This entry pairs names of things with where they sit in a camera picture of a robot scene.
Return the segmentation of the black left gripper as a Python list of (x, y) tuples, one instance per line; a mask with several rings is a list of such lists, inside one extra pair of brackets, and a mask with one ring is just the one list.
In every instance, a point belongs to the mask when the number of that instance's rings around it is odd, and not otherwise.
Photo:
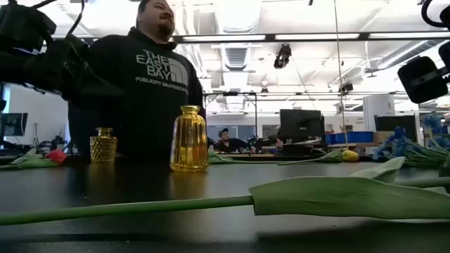
[(88, 66), (89, 54), (89, 45), (74, 35), (55, 40), (44, 53), (25, 61), (20, 83), (58, 94), (80, 110), (101, 109), (123, 99), (123, 89), (100, 78)]

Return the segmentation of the blue artificial flower bunch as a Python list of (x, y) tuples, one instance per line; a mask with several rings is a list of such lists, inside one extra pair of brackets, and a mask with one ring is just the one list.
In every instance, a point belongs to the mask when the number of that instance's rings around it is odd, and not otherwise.
[(375, 161), (405, 157), (411, 167), (442, 167), (450, 159), (450, 133), (438, 117), (425, 117), (423, 127), (429, 134), (426, 146), (406, 137), (405, 130), (397, 127), (394, 135), (377, 147), (373, 153)]

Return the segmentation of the red artificial tulip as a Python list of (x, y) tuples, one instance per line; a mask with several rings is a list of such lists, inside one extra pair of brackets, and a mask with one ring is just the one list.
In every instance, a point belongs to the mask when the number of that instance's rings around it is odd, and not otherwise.
[(58, 167), (66, 160), (67, 155), (61, 150), (52, 150), (45, 156), (37, 154), (36, 149), (31, 149), (23, 156), (6, 165), (0, 165), (0, 170), (6, 169), (37, 169), (45, 167)]

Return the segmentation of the yellow artificial tulip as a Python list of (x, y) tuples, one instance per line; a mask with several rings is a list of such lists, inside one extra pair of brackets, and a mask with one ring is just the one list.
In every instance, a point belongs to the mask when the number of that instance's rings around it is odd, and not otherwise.
[(294, 165), (294, 164), (306, 164), (306, 163), (339, 163), (339, 162), (357, 162), (359, 155), (351, 150), (343, 150), (342, 148), (326, 153), (325, 155), (300, 161), (245, 161), (235, 160), (230, 157), (221, 157), (215, 153), (210, 153), (208, 156), (210, 164), (277, 164), (278, 166)]

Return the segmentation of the tall amber glass vase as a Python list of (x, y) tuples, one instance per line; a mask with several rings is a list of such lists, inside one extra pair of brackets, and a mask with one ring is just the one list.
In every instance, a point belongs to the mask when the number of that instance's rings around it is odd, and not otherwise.
[(181, 106), (175, 119), (169, 165), (173, 171), (206, 171), (209, 166), (206, 121), (197, 105)]

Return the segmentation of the small amber glass vase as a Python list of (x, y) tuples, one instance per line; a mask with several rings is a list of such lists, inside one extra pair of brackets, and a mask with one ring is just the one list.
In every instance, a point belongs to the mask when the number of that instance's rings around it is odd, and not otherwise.
[(112, 129), (99, 127), (98, 134), (90, 137), (90, 158), (93, 163), (113, 163), (116, 158), (117, 138)]

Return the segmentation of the wide dark screen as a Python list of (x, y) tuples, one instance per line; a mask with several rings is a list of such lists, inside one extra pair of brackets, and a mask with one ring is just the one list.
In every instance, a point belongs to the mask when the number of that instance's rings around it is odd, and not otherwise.
[(413, 115), (406, 116), (375, 116), (377, 131), (394, 131), (397, 127), (405, 130), (406, 137), (417, 141), (416, 118)]

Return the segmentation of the person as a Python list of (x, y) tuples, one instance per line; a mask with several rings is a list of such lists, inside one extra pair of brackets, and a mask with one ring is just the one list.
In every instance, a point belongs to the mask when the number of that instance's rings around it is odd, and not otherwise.
[(89, 67), (126, 95), (99, 109), (68, 104), (70, 137), (81, 155), (90, 154), (89, 139), (97, 128), (108, 127), (117, 137), (119, 154), (169, 161), (181, 106), (203, 106), (196, 69), (169, 40), (174, 30), (174, 12), (167, 0), (141, 0), (128, 34), (108, 35), (90, 46)]
[(231, 138), (227, 128), (222, 129), (219, 133), (219, 140), (215, 144), (215, 150), (222, 153), (242, 153), (247, 148), (247, 143), (239, 138)]

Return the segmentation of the cardboard box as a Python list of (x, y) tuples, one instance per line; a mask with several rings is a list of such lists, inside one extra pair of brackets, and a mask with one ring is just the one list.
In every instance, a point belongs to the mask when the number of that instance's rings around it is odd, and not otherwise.
[(373, 142), (383, 144), (390, 136), (393, 136), (393, 131), (376, 131), (373, 133)]

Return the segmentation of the blue plastic bin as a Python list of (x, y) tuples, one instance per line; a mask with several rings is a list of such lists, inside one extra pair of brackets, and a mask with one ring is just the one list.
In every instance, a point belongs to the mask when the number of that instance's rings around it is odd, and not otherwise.
[(344, 143), (372, 143), (372, 131), (349, 131), (338, 134), (326, 134), (327, 144), (344, 144)]

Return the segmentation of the small dark monitor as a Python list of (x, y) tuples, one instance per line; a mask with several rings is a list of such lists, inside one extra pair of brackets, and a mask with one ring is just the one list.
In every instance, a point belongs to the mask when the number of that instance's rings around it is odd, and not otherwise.
[(0, 135), (24, 136), (27, 118), (27, 113), (2, 113), (0, 116)]

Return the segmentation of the overhead light bar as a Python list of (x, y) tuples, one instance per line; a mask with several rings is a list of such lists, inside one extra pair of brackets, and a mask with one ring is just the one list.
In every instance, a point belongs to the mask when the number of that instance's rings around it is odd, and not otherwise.
[(282, 43), (282, 42), (332, 42), (332, 41), (416, 41), (450, 39), (450, 32), (343, 32), (301, 34), (203, 34), (176, 35), (178, 44), (226, 44), (226, 43)]

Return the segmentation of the black computer monitor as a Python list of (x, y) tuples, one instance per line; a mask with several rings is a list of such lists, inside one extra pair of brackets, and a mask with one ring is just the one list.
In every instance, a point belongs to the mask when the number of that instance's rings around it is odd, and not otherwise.
[(325, 143), (324, 117), (320, 110), (282, 109), (279, 116), (281, 139), (290, 139), (293, 143)]

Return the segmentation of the long green tulip stem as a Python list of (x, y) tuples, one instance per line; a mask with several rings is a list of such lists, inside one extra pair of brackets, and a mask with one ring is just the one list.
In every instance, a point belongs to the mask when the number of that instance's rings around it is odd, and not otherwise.
[(40, 223), (95, 216), (170, 212), (221, 207), (252, 206), (255, 215), (301, 214), (376, 219), (450, 219), (450, 177), (395, 181), (405, 163), (397, 157), (346, 177), (302, 176), (249, 189), (248, 195), (132, 202), (55, 209), (45, 212), (1, 214), (0, 226)]

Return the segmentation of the black metal frame stand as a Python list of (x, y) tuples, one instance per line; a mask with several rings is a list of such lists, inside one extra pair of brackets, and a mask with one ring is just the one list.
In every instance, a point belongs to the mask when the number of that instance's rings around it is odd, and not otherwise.
[(234, 97), (234, 96), (242, 96), (244, 97), (243, 105), (245, 105), (245, 102), (250, 102), (253, 104), (255, 108), (254, 112), (254, 119), (255, 119), (255, 137), (258, 138), (258, 119), (257, 119), (257, 93), (255, 92), (238, 92), (238, 91), (225, 91), (221, 93), (204, 93), (203, 95), (203, 103), (204, 108), (207, 108), (207, 106), (214, 100), (217, 99), (218, 96), (222, 97)]

